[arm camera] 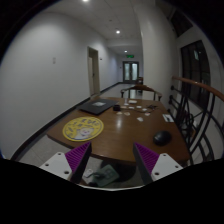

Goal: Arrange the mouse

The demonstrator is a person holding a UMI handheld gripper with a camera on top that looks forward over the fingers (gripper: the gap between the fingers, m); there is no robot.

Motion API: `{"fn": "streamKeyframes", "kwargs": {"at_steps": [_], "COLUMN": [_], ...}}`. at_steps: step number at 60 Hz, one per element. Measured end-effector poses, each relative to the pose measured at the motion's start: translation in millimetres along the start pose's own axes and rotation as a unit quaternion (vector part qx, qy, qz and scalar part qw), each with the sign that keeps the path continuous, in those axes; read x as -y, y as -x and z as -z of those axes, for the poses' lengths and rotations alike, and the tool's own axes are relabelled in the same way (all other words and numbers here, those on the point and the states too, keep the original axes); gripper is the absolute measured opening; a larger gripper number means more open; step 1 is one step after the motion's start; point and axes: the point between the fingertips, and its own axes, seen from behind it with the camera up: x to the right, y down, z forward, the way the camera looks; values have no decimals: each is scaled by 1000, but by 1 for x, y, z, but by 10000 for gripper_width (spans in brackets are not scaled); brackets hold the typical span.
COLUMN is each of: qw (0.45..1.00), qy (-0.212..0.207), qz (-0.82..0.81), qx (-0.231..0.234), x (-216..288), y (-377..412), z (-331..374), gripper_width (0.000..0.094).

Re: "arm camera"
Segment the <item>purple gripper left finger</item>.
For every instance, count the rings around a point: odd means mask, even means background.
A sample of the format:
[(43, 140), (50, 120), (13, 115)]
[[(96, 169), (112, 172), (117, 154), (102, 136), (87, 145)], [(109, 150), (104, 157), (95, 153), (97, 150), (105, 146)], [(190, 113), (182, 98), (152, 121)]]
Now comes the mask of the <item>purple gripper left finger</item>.
[(91, 152), (92, 145), (87, 142), (67, 153), (57, 152), (40, 168), (72, 183), (79, 184)]

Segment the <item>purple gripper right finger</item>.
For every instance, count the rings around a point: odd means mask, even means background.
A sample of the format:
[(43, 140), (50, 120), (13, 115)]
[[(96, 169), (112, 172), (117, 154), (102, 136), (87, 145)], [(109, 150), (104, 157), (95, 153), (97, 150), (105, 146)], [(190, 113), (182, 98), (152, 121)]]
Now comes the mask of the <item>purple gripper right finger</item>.
[(158, 154), (139, 143), (133, 144), (133, 154), (145, 185), (182, 169), (167, 153)]

